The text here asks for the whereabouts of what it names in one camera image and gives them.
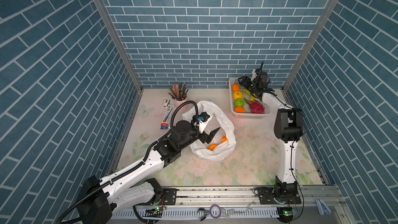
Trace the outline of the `yellow fruit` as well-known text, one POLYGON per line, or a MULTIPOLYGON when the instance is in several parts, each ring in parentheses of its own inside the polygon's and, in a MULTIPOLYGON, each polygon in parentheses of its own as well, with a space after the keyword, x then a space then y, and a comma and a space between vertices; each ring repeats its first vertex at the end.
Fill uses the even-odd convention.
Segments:
POLYGON ((235 101, 238 100, 238 99, 242 100, 243 98, 244 98, 244 95, 243 95, 243 93, 240 90, 237 90, 237 91, 233 92, 233 99, 235 101))

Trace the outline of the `pink dragon fruit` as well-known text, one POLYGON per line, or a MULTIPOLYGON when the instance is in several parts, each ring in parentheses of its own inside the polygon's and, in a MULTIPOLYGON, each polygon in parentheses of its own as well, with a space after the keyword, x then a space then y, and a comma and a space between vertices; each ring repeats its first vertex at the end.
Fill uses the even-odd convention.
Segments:
POLYGON ((249 105, 249 108, 253 114, 264 114, 265 113, 265 107, 259 103, 258 101, 250 101, 244 98, 244 101, 246 104, 249 105))

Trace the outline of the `green fruit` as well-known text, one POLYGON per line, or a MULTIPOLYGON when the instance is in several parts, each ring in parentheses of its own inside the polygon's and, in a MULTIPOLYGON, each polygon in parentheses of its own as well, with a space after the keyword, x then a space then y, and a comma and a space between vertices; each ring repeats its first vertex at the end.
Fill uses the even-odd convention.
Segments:
POLYGON ((235 107, 243 107, 244 104, 245 104, 245 101, 241 98, 236 99, 234 102, 235 107))

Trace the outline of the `white plastic bag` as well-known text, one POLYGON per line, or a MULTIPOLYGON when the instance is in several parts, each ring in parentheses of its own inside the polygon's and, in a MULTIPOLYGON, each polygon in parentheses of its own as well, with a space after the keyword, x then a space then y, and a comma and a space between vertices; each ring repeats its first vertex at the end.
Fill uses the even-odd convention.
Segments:
POLYGON ((212 115, 211 121, 207 124, 205 132, 209 134, 212 130, 220 127, 220 130, 214 136, 210 144, 203 144, 197 140, 190 145, 192 152, 202 159, 206 159, 212 162, 220 162, 227 156, 231 155, 236 146, 236 138, 234 134, 234 124, 227 117, 221 108, 215 103, 209 101, 200 101, 197 103, 198 111, 207 112, 212 115), (226 136, 227 141, 222 143, 222 138, 226 136), (208 147, 212 144, 218 146, 213 150, 208 150, 208 147))

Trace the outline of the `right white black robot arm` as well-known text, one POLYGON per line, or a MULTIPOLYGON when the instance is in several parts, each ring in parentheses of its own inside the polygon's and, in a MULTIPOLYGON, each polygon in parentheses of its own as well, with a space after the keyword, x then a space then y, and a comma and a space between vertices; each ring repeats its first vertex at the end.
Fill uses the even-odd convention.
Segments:
POLYGON ((253 76, 242 76, 238 84, 262 103, 276 105, 274 134, 281 141, 280 162, 275 179, 273 197, 278 203, 300 204, 304 201, 299 183, 295 176, 295 157, 297 144, 304 133, 303 115, 299 108, 283 102, 275 91, 267 86, 268 75, 261 68, 255 69, 253 76))

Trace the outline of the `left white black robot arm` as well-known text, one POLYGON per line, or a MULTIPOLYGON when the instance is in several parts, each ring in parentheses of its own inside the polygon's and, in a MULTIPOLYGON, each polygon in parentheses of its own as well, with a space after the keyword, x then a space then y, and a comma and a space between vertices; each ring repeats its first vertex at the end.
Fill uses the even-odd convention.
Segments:
POLYGON ((102 178, 85 180, 75 202, 83 224, 105 224, 114 213, 130 206, 159 200, 163 188, 154 179, 136 183, 177 160, 181 151, 195 141, 211 143, 219 128, 206 133, 206 124, 177 122, 165 135, 149 145, 144 157, 130 166, 102 178))

